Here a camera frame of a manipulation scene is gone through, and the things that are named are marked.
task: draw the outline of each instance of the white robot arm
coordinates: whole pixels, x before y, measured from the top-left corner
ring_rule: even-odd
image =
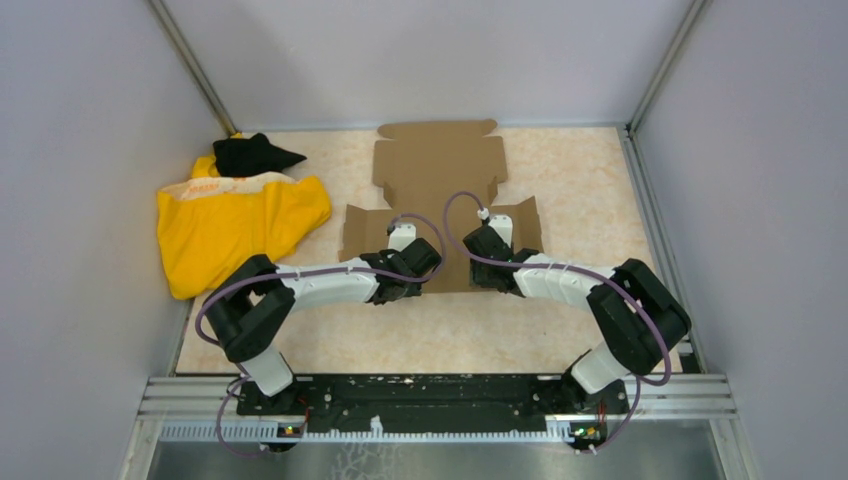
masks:
[[[689,316],[645,263],[629,259],[618,267],[588,267],[557,261],[534,250],[513,253],[512,220],[484,218],[464,239],[468,251],[484,259],[509,262],[497,266],[472,259],[472,282],[525,298],[547,298],[594,314],[604,341],[566,371],[576,403],[630,374],[646,375],[663,359],[645,322],[613,288],[582,272],[609,279],[628,292],[650,315],[667,348],[691,328]]]
[[[218,291],[258,275],[277,278],[230,292],[211,304],[206,316],[227,358],[239,364],[263,394],[272,396],[294,380],[285,358],[271,343],[287,315],[333,303],[380,305],[421,295],[421,282],[410,280],[425,276],[441,259],[426,240],[416,238],[415,226],[409,223],[394,226],[388,249],[335,265],[275,265],[267,256],[257,255]]]

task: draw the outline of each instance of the yellow cloth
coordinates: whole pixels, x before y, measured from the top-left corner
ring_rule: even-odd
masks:
[[[264,253],[277,261],[294,253],[300,239],[332,211],[316,177],[296,181],[276,172],[209,176],[208,158],[199,158],[192,170],[193,177],[195,172],[206,176],[156,194],[165,276],[171,294],[181,300],[220,286],[252,255]]]

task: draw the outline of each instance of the beige marble surface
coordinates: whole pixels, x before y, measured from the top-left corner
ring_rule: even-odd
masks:
[[[614,128],[501,128],[495,134],[504,138],[510,176],[495,204],[535,195],[545,253],[587,265],[618,265],[628,257],[651,263]],[[345,205],[388,208],[381,189],[371,184],[377,133],[268,137],[309,158],[286,173],[317,175],[334,209],[296,254],[280,262],[335,263]],[[177,372],[235,372],[220,349],[195,335],[193,323],[192,315]],[[208,325],[205,330],[211,334]],[[563,371],[601,340],[589,313],[485,292],[314,308],[287,318],[274,344],[299,373],[503,373]],[[679,371],[677,355],[672,358]]]

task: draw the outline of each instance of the cardboard flap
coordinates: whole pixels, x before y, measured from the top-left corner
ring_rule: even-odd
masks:
[[[406,122],[388,123],[377,128],[383,138],[392,140],[410,140],[440,136],[479,137],[492,133],[498,122],[492,119],[446,121],[446,122]]]
[[[491,207],[498,184],[507,180],[503,139],[489,136],[494,120],[412,122],[383,125],[377,129],[382,140],[374,144],[374,185],[383,188],[391,210],[363,210],[348,205],[340,260],[365,252],[385,249],[388,222],[403,212],[424,215],[442,229],[442,210],[447,199],[459,190],[473,192],[493,212],[512,217],[513,243],[542,250],[541,226],[536,199],[518,205]],[[448,223],[462,240],[480,226],[477,208],[468,198],[458,199]],[[418,235],[438,248],[430,229],[414,222]],[[448,245],[448,261],[442,272],[424,285],[423,291],[474,291],[469,281],[468,259]]]

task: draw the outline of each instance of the black mounting plate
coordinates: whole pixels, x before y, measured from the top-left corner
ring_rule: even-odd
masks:
[[[561,375],[480,374],[316,374],[298,376],[274,397],[247,383],[239,395],[239,415],[303,415],[309,431],[368,432],[378,416],[386,433],[545,431],[550,414],[577,411],[563,394]],[[597,398],[608,415],[626,413],[624,382],[610,384]]]

